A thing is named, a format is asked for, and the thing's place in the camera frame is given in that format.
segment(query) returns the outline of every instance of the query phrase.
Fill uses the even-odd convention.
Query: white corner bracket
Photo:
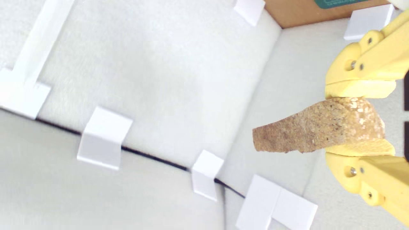
[[[37,82],[74,0],[46,0],[13,70],[0,71],[0,108],[35,119],[51,87]]]
[[[381,30],[400,12],[392,4],[354,10],[348,22],[344,39],[347,41],[359,40],[370,30]]]
[[[236,227],[266,230],[271,219],[292,230],[308,230],[318,206],[258,175],[253,176]]]
[[[119,170],[121,145],[132,120],[102,107],[96,107],[81,136],[77,159]]]
[[[234,10],[250,23],[250,25],[256,26],[264,6],[265,1],[263,0],[236,0]]]
[[[192,182],[195,193],[217,201],[214,179],[220,171],[224,160],[203,150],[192,167]]]

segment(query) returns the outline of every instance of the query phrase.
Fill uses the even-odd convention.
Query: green label
[[[347,4],[353,4],[357,2],[363,2],[367,0],[314,0],[315,3],[322,9],[329,9],[333,7],[339,7]]]

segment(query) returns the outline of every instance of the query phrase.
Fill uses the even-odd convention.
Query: fuzzy white surface
[[[318,150],[301,154],[257,152],[252,129],[279,121],[324,100],[325,75],[348,44],[348,20],[336,20],[285,29],[276,42],[246,118],[221,170],[220,178],[246,194],[253,174],[302,195]]]
[[[2,3],[0,66],[13,66],[43,0]],[[82,131],[97,105],[134,123],[124,145],[192,166],[224,158],[281,28],[230,0],[79,0],[39,80],[39,117]]]
[[[119,171],[78,161],[80,136],[0,110],[1,229],[224,228],[188,172],[129,152]]]

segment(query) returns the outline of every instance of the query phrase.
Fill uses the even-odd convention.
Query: screw
[[[352,68],[352,69],[355,69],[355,64],[356,64],[356,62],[357,62],[357,61],[352,61],[352,62],[351,62],[351,68]]]
[[[357,171],[354,167],[351,167],[351,175],[355,176],[357,174]]]

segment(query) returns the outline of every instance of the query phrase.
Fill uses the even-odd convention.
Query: gray surface
[[[224,228],[191,175],[122,152],[119,171],[76,160],[80,137],[0,110],[0,229]]]
[[[324,100],[328,67],[348,44],[343,40],[347,22],[337,20],[282,31],[220,172],[221,180],[245,195],[253,174],[259,174],[302,195],[316,157],[323,150],[304,154],[257,152],[252,129]]]

